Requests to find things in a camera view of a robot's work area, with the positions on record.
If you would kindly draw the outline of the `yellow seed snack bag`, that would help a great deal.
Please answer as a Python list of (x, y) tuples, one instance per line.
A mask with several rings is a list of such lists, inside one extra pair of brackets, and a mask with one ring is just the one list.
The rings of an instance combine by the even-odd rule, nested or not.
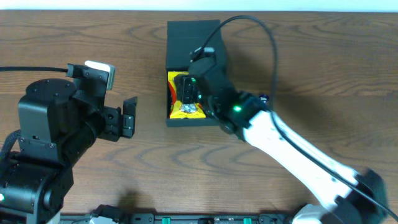
[(204, 119), (205, 112), (202, 110), (200, 100), (201, 93), (197, 87), (197, 80), (188, 72), (169, 71), (167, 81), (173, 80), (177, 100), (174, 108), (169, 113), (170, 119)]

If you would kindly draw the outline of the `black gift box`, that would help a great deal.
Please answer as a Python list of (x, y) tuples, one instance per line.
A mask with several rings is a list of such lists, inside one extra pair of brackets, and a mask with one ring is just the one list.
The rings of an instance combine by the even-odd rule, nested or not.
[[(190, 65), (190, 53), (201, 47), (211, 32), (217, 28), (219, 20), (168, 21), (167, 50), (165, 70), (186, 72)], [(170, 128), (216, 126), (211, 118), (204, 119), (170, 119), (171, 95), (167, 86), (167, 117), (165, 123)]]

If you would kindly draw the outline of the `purple Dairy Milk bar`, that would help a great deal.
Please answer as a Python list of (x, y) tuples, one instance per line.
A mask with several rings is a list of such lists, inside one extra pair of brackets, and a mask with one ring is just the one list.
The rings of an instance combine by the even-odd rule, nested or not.
[(269, 96), (266, 95), (266, 94), (260, 94), (260, 95), (259, 95), (259, 99), (260, 99), (262, 102), (267, 103), (267, 102), (269, 101)]

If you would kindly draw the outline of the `red snack bag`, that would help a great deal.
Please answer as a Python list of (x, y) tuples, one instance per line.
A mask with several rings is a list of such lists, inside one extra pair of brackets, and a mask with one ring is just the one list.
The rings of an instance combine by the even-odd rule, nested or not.
[(175, 83), (173, 80), (168, 80), (169, 91), (171, 95), (171, 103), (170, 103), (170, 114), (174, 108), (174, 104), (177, 100), (176, 91), (175, 91)]

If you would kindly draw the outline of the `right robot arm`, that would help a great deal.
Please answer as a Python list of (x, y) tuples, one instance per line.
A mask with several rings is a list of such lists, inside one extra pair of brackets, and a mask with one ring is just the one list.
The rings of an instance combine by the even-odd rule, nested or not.
[(380, 176), (371, 170), (360, 174), (321, 152), (258, 97), (235, 89), (213, 57), (192, 61), (187, 73), (202, 107), (224, 132), (271, 156), (318, 200), (318, 205), (301, 208), (293, 223), (382, 223), (387, 216), (396, 218)]

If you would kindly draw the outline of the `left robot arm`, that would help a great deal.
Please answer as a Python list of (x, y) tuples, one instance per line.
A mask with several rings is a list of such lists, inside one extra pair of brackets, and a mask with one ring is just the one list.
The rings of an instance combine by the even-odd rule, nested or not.
[(65, 78), (31, 83), (19, 100), (20, 128), (1, 149), (1, 222), (58, 223), (73, 185), (73, 166), (98, 139), (135, 132), (137, 98), (105, 105), (112, 65), (68, 64)]

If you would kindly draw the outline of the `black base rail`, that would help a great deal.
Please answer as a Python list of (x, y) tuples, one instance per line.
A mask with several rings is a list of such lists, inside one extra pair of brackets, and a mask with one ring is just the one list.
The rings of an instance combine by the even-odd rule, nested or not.
[(293, 218), (283, 213), (245, 214), (156, 214), (129, 213), (118, 207), (100, 205), (90, 213), (61, 215), (60, 223), (90, 224), (292, 224)]

